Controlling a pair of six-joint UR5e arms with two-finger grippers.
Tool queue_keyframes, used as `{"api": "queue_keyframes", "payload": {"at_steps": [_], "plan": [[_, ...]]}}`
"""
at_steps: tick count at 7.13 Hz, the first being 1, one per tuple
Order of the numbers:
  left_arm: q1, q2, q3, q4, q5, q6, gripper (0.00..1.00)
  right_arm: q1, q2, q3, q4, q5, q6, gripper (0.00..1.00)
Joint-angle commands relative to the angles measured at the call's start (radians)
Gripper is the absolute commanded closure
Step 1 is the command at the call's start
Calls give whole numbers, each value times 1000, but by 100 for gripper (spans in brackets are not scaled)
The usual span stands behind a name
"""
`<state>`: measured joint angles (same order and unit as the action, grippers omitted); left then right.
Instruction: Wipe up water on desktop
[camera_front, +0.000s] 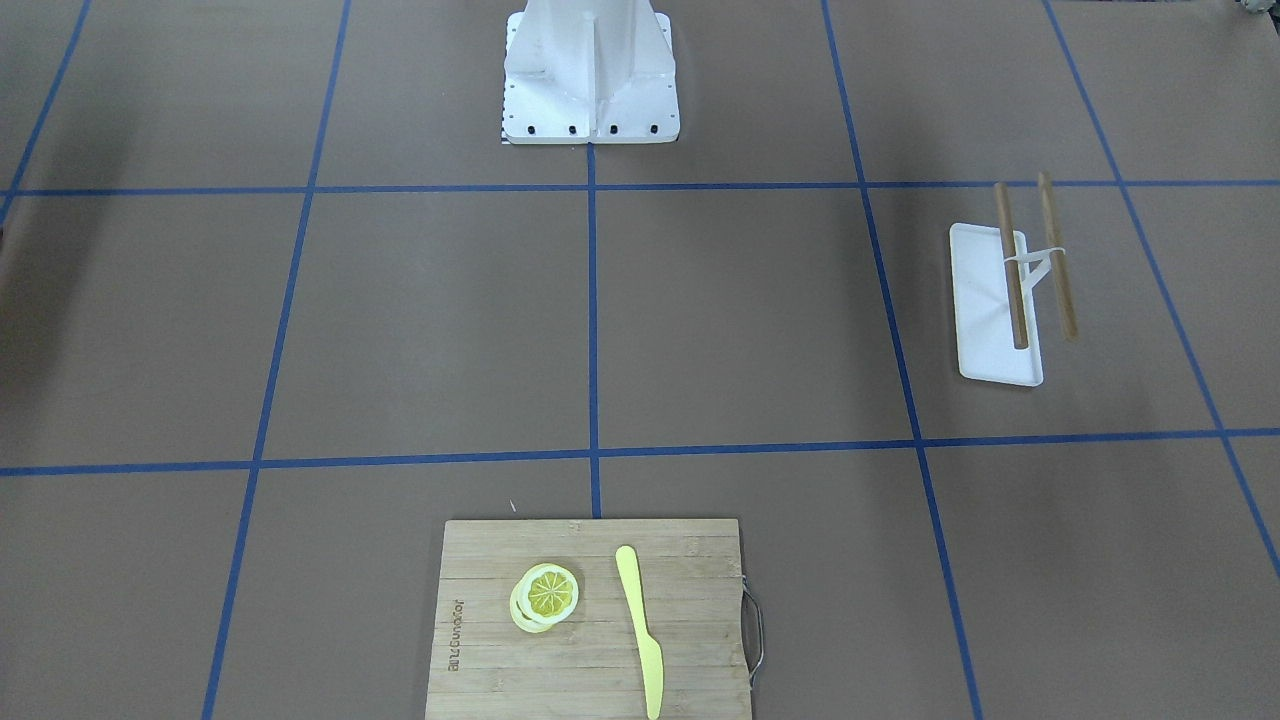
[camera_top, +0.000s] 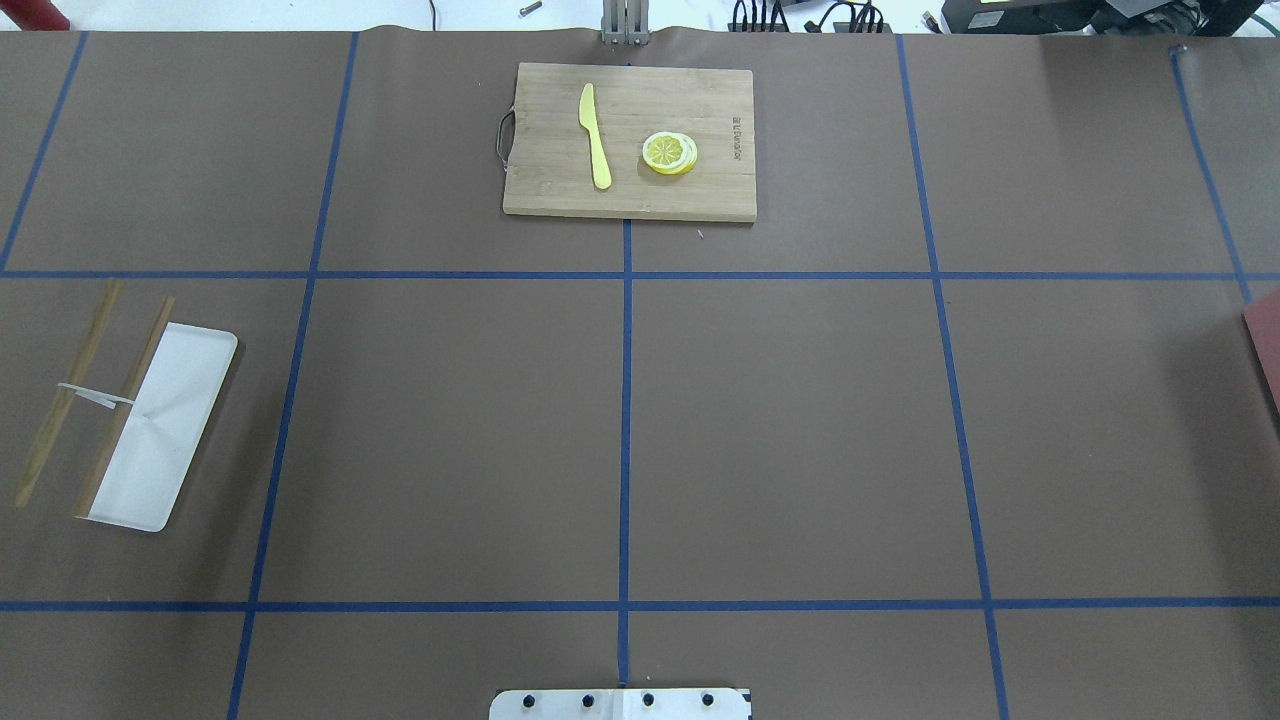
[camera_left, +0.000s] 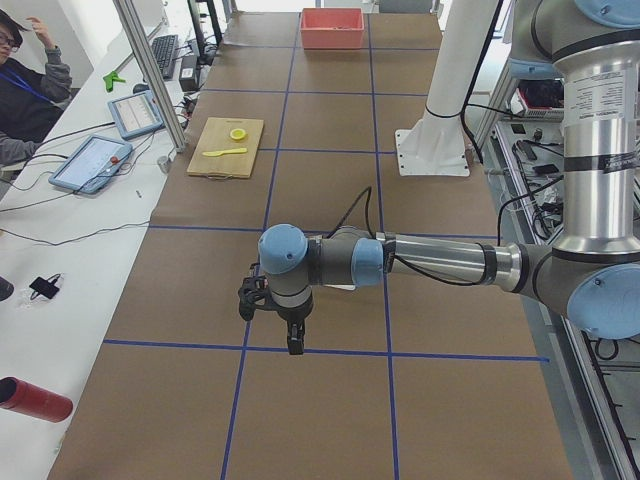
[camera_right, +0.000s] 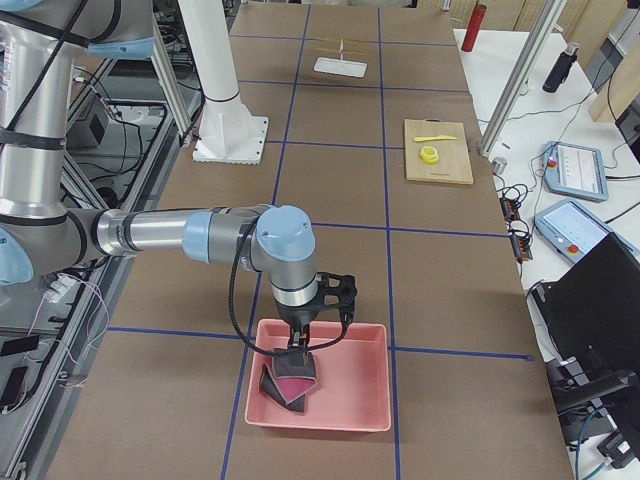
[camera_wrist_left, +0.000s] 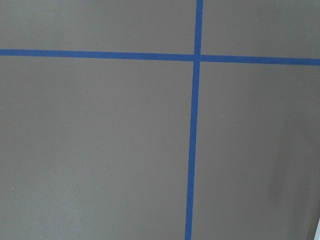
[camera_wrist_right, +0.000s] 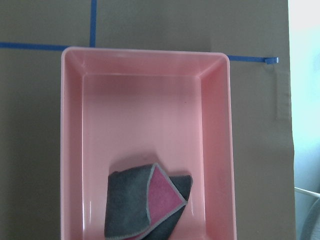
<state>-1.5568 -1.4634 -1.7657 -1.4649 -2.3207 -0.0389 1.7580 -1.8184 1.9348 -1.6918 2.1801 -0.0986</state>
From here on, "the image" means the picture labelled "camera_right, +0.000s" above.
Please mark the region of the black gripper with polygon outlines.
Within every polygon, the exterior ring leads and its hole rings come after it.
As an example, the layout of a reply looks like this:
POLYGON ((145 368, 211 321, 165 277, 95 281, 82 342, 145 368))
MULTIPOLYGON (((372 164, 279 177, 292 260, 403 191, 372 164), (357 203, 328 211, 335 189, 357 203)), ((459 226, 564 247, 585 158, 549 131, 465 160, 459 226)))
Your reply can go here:
POLYGON ((294 351, 301 348, 303 351, 307 351, 309 348, 310 324, 316 319, 320 311, 319 303, 310 301, 300 306, 289 306, 276 301, 275 304, 279 318, 290 329, 289 350, 294 351))

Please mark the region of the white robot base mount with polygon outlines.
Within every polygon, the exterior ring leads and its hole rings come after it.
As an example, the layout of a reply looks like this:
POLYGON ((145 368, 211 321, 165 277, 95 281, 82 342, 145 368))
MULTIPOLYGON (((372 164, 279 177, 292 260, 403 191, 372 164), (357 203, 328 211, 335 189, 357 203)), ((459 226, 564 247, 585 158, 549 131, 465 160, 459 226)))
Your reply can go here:
POLYGON ((205 99, 194 160, 258 164, 269 119, 241 99, 223 4, 185 0, 179 8, 205 99))

